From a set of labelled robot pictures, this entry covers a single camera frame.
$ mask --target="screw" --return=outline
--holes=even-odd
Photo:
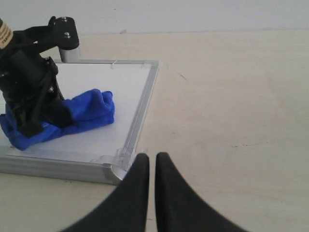
[[[69,39],[69,38],[71,37],[71,36],[70,36],[70,33],[65,32],[65,33],[64,33],[64,37],[67,38],[67,39]]]

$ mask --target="folded fabric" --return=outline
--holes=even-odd
[[[6,105],[6,114],[0,115],[0,124],[3,132],[11,144],[19,150],[59,138],[68,134],[92,130],[114,122],[115,106],[112,93],[101,92],[98,89],[87,91],[71,100],[64,100],[63,104],[71,112],[74,124],[66,128],[58,128],[43,122],[44,131],[31,138],[27,138],[17,131],[16,121],[10,108]]]

